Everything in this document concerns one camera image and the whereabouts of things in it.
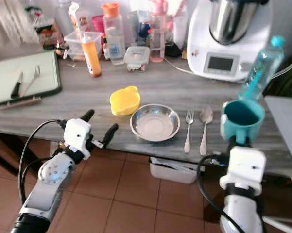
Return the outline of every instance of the terracotta tile floor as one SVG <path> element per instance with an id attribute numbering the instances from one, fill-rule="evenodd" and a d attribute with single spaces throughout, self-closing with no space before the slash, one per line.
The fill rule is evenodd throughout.
<path id="1" fill-rule="evenodd" d="M 31 149 L 44 157 L 48 143 L 35 140 Z M 220 168 L 207 168 L 204 184 L 211 196 L 220 191 L 223 174 Z M 34 177 L 29 177 L 27 192 L 33 184 Z M 292 188 L 265 187 L 266 213 L 292 217 Z M 220 233 L 218 224 L 203 222 L 205 205 L 196 184 L 152 177 L 147 157 L 96 150 L 75 170 L 48 232 Z M 19 209 L 17 178 L 0 167 L 0 233 L 11 229 Z M 268 228 L 269 233 L 280 232 Z"/>

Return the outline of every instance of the teal mug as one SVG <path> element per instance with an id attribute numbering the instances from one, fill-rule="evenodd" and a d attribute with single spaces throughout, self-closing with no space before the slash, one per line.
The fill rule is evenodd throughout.
<path id="1" fill-rule="evenodd" d="M 253 142 L 265 118 L 263 107 L 253 100 L 235 100 L 223 104 L 220 133 L 224 140 L 236 137 L 244 145 L 246 138 Z"/>

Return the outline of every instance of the metal spoon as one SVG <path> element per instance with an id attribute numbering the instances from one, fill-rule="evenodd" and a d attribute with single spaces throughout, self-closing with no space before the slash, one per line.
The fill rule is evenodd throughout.
<path id="1" fill-rule="evenodd" d="M 209 124 L 213 120 L 213 110 L 210 106 L 206 106 L 204 109 L 202 109 L 200 114 L 200 120 L 202 123 L 204 123 L 204 132 L 203 137 L 200 145 L 200 155 L 204 156 L 207 152 L 207 146 L 206 146 L 206 125 Z"/>

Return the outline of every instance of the green cutting board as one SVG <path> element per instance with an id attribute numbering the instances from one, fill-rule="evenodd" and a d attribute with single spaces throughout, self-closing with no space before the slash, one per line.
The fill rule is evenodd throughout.
<path id="1" fill-rule="evenodd" d="M 40 75 L 31 84 L 26 95 L 22 98 L 11 99 L 11 93 L 20 72 L 23 72 L 23 80 L 19 88 L 19 92 L 22 93 L 34 77 L 36 65 L 40 65 Z M 61 91 L 61 84 L 55 51 L 0 61 L 0 105 L 33 96 L 47 96 L 59 91 Z"/>

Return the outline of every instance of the orange cap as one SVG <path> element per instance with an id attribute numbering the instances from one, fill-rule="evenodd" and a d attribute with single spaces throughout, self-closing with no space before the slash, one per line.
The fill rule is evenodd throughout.
<path id="1" fill-rule="evenodd" d="M 119 4 L 117 3 L 106 3 L 102 5 L 103 14 L 108 18 L 118 17 Z"/>

